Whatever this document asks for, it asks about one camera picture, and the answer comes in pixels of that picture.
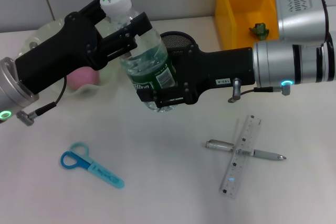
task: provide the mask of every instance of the yellow bin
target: yellow bin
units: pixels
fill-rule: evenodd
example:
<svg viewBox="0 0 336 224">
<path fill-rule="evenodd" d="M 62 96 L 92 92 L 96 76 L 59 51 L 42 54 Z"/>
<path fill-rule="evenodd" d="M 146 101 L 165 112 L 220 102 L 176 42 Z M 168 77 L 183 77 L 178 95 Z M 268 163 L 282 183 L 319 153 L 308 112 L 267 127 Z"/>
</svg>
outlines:
<svg viewBox="0 0 336 224">
<path fill-rule="evenodd" d="M 267 39 L 279 37 L 275 0 L 216 0 L 215 19 L 223 49 L 252 47 L 256 23 L 266 24 Z"/>
</svg>

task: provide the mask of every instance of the scissors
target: scissors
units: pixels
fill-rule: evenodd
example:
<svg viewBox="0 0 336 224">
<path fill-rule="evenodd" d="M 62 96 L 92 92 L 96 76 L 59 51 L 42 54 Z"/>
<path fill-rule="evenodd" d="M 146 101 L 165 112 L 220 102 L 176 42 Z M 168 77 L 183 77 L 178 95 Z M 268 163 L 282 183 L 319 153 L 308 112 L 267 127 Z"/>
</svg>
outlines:
<svg viewBox="0 0 336 224">
<path fill-rule="evenodd" d="M 78 147 L 84 147 L 85 153 L 79 154 L 78 152 L 76 152 L 75 149 L 77 149 Z M 77 162 L 73 165 L 66 165 L 64 163 L 64 158 L 66 156 L 72 157 Z M 96 175 L 102 180 L 105 180 L 107 183 L 116 188 L 124 187 L 124 181 L 121 178 L 111 173 L 109 170 L 107 170 L 102 165 L 95 162 L 91 157 L 89 157 L 89 147 L 86 143 L 78 142 L 70 146 L 70 150 L 64 152 L 61 157 L 61 165 L 66 169 L 74 169 L 76 167 L 82 167 L 88 170 L 88 172 Z"/>
</svg>

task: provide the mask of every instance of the pink sponge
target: pink sponge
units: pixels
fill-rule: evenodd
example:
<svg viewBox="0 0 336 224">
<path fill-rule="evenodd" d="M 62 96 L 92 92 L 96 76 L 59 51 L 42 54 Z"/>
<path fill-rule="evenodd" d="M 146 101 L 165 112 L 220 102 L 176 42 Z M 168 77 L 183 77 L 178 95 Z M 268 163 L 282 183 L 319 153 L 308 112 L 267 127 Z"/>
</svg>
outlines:
<svg viewBox="0 0 336 224">
<path fill-rule="evenodd" d="M 99 83 L 99 72 L 90 67 L 82 67 L 67 75 L 67 85 L 73 90 L 78 90 L 86 84 L 97 85 Z"/>
</svg>

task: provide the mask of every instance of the green led light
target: green led light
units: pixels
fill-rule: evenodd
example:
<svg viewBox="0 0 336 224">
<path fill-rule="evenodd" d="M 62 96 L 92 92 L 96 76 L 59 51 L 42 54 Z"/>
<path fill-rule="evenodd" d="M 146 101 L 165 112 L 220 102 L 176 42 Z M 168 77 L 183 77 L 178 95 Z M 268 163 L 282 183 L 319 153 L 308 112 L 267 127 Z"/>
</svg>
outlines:
<svg viewBox="0 0 336 224">
<path fill-rule="evenodd" d="M 4 110 L 3 112 L 0 112 L 0 120 L 6 120 L 12 115 L 11 111 Z"/>
</svg>

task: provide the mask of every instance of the plastic water bottle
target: plastic water bottle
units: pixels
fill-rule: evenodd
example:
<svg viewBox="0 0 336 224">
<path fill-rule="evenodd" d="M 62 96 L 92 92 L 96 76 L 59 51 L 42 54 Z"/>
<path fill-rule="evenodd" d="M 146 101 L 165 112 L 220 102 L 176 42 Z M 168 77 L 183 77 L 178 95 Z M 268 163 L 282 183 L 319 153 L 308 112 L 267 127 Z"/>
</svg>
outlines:
<svg viewBox="0 0 336 224">
<path fill-rule="evenodd" d="M 131 23 L 139 15 L 131 0 L 100 0 L 100 5 L 115 31 Z M 168 57 L 167 49 L 160 34 L 152 28 L 136 36 L 137 48 L 120 57 L 121 66 L 136 89 L 168 88 L 175 85 L 175 69 Z M 145 102 L 156 112 L 172 110 L 175 106 L 156 107 L 155 102 Z"/>
</svg>

